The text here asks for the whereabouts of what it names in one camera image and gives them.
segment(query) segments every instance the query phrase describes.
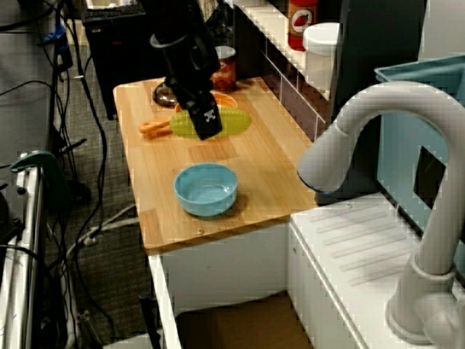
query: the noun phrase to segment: teal bin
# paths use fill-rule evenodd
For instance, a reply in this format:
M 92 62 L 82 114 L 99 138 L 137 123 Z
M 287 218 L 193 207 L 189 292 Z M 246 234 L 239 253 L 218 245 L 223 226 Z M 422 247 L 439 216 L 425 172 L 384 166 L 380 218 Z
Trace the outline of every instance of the teal bin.
M 465 55 L 393 65 L 375 72 L 380 82 L 414 81 L 431 85 L 465 106 Z M 425 229 L 431 209 L 413 191 L 421 147 L 447 165 L 448 147 L 431 124 L 403 112 L 382 116 L 378 181 L 413 221 Z M 456 262 L 463 272 L 465 255 Z

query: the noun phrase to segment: gray faucet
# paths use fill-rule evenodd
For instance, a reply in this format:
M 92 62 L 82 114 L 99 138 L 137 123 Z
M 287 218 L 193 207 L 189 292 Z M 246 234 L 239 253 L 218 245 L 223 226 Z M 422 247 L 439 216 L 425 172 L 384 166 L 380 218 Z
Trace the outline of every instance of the gray faucet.
M 386 307 L 389 328 L 405 341 L 465 349 L 465 299 L 452 295 L 455 254 L 465 221 L 465 108 L 425 84 L 394 81 L 359 92 L 298 164 L 302 181 L 320 192 L 344 182 L 363 127 L 389 111 L 415 114 L 448 144 L 449 159 L 428 224 Z

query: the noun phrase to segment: sink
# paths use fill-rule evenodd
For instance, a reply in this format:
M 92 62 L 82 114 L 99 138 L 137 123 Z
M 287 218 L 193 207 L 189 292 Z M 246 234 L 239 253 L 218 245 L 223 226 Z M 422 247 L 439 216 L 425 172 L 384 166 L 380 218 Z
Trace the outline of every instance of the sink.
M 293 214 L 290 225 L 355 338 L 347 348 L 425 348 L 396 337 L 385 319 L 386 304 L 419 238 L 382 194 Z M 457 281 L 453 293 L 464 294 Z M 325 324 L 336 336 L 335 325 Z

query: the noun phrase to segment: red bottle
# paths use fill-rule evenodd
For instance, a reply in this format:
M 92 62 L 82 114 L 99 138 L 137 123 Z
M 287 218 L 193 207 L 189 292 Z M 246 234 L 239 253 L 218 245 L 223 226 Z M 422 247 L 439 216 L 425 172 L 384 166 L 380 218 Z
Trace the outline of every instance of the red bottle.
M 318 23 L 319 0 L 289 0 L 288 44 L 292 49 L 305 51 L 302 37 L 305 29 Z

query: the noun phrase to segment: light blue bowl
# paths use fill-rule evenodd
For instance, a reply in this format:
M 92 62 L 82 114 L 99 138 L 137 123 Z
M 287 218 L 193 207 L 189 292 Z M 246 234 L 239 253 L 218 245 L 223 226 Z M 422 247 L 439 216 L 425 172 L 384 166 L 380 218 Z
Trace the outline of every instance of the light blue bowl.
M 182 170 L 174 180 L 181 207 L 196 216 L 208 217 L 229 209 L 238 192 L 238 178 L 226 166 L 196 164 Z

